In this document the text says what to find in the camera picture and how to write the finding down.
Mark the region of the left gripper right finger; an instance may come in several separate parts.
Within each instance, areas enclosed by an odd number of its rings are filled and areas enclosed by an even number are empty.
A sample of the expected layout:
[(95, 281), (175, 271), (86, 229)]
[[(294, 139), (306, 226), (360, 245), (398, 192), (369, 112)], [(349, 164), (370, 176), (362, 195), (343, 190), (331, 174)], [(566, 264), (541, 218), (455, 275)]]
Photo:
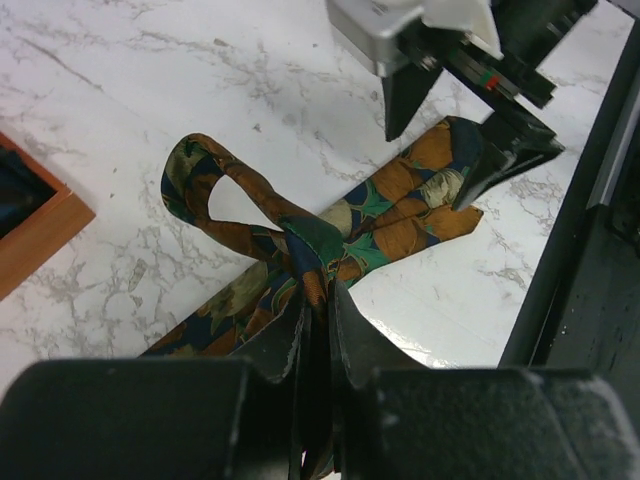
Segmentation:
[(336, 281), (328, 306), (334, 466), (345, 479), (635, 479), (615, 390), (576, 370), (430, 369)]

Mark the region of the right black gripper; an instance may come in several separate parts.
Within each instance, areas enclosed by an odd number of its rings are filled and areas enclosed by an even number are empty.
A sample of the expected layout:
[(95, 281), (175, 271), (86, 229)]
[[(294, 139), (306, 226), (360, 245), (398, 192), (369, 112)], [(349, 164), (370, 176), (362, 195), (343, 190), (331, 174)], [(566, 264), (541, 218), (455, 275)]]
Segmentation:
[[(403, 134), (443, 69), (483, 99), (512, 101), (521, 95), (535, 107), (545, 107), (555, 84), (538, 67), (595, 6), (594, 1), (493, 1), (503, 58), (495, 59), (468, 41), (455, 41), (433, 67), (412, 62), (382, 78), (385, 139), (396, 140)], [(456, 211), (565, 150), (555, 132), (529, 112), (493, 112), (477, 130), (480, 153), (453, 201)]]

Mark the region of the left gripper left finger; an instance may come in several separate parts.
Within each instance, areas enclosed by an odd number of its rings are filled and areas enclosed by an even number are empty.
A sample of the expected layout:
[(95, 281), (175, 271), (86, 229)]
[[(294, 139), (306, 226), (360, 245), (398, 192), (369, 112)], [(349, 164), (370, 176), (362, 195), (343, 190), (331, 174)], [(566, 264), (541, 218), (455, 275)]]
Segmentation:
[(313, 479), (303, 410), (311, 311), (284, 311), (226, 357), (64, 359), (1, 403), (5, 479)]

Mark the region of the floral brown green tie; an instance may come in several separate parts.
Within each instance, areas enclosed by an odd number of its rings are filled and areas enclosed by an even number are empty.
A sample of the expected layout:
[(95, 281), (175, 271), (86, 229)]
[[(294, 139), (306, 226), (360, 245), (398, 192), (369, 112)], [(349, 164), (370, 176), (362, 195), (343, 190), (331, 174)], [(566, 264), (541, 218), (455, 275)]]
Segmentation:
[(318, 469), (313, 479), (337, 472), (331, 285), (340, 281), (349, 292), (378, 268), (476, 229), (481, 211), (456, 211), (453, 201), (479, 156), (478, 126), (459, 117), (441, 120), (321, 215), (280, 195), (211, 137), (183, 137), (161, 179), (166, 209), (253, 264), (140, 358), (229, 356), (301, 293), (311, 311), (303, 442)]

